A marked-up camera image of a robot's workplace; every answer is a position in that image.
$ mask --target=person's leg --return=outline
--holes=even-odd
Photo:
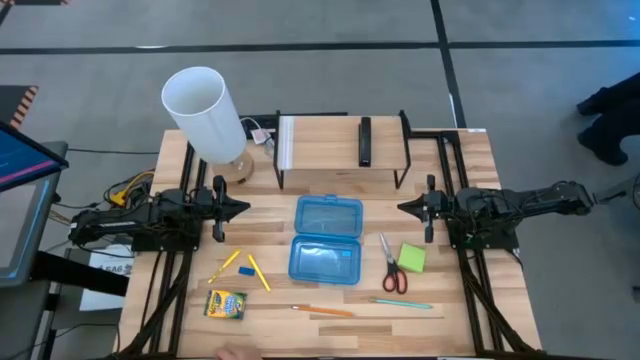
[[[640,134],[640,99],[628,101],[600,116],[578,135],[578,142],[609,165],[622,165],[628,157],[620,142],[629,135]]]
[[[583,116],[604,114],[633,99],[640,99],[640,73],[611,87],[600,88],[576,107]]]

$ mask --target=yellow crayon box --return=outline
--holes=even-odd
[[[242,320],[246,301],[245,293],[209,290],[204,314],[212,318]]]

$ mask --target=lamp base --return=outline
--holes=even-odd
[[[222,175],[229,184],[242,184],[253,174],[253,157],[246,150],[228,164],[211,165],[214,175]]]

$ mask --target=red scissor handle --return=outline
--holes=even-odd
[[[388,264],[387,276],[382,280],[382,288],[386,292],[396,291],[398,294],[407,292],[407,274],[396,264]]]

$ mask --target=scissor blade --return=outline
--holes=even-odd
[[[384,253],[387,256],[387,262],[389,264],[393,264],[395,259],[393,258],[393,254],[391,254],[391,249],[389,249],[389,244],[387,244],[387,240],[384,238],[384,235],[382,233],[380,233],[380,242],[382,243],[382,250],[384,250]]]

